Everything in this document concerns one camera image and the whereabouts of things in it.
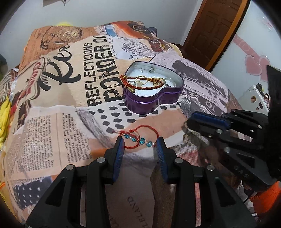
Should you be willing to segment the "striped patchwork pillow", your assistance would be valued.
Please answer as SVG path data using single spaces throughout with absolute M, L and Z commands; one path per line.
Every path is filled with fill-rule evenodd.
M 9 97 L 10 100 L 13 99 L 18 72 L 19 70 L 17 68 L 13 68 L 3 76 L 1 80 L 1 90 L 0 90 L 2 103 L 6 100 L 7 97 Z

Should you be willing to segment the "silver earrings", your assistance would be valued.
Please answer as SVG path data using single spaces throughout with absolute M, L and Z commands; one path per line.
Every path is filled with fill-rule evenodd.
M 149 68 L 140 68 L 141 72 L 149 72 L 149 73 L 153 73 L 155 71 L 154 67 L 151 66 Z

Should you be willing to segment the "newspaper print bed blanket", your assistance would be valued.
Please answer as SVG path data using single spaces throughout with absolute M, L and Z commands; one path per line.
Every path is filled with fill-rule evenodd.
M 120 76 L 136 61 L 181 73 L 184 86 L 176 100 L 158 103 L 147 114 L 130 111 Z M 159 133 L 179 156 L 198 165 L 198 138 L 184 135 L 183 123 L 194 111 L 220 115 L 240 108 L 224 83 L 141 22 L 38 28 L 15 83 L 1 156 L 2 194 L 25 222 L 66 165 L 90 164 L 113 146 L 119 131 L 132 128 L 148 141 Z

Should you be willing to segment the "white wardrobe sliding door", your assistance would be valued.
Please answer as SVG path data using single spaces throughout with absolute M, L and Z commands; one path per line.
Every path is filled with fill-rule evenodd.
M 280 35 L 255 1 L 250 1 L 242 23 L 212 70 L 236 96 L 253 84 L 266 90 L 266 65 L 280 68 Z

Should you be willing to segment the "yellow cartoon blanket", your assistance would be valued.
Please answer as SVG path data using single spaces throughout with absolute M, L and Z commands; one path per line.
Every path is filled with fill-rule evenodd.
M 1 142 L 1 147 L 3 146 L 4 141 L 6 140 L 6 137 L 8 135 L 10 108 L 11 108 L 11 103 L 10 103 L 9 97 L 7 96 L 5 102 L 1 105 L 1 118 L 0 118 L 0 124 L 1 124 L 0 142 Z

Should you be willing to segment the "dark grey pillow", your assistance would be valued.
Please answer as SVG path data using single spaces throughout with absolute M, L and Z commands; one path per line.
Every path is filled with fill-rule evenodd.
M 0 70 L 2 74 L 5 74 L 8 71 L 7 61 L 2 55 L 0 55 Z

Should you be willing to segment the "brown wooden door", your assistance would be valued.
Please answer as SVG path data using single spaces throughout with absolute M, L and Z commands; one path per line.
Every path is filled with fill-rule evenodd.
M 210 70 L 241 22 L 249 1 L 203 1 L 183 44 L 183 55 Z

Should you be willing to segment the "purple heart-shaped tin box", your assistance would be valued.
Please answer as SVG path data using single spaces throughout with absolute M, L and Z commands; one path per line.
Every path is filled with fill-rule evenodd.
M 153 73 L 140 68 L 153 66 Z M 178 101 L 184 80 L 172 70 L 148 62 L 136 61 L 120 76 L 126 107 L 136 114 L 149 114 L 159 105 Z

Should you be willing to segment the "yellow pillow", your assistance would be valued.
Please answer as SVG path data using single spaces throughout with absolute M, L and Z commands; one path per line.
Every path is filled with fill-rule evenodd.
M 67 27 L 71 27 L 72 25 L 71 25 L 70 23 L 68 23 L 68 22 L 59 22 L 59 23 L 57 24 L 57 26 L 67 26 Z

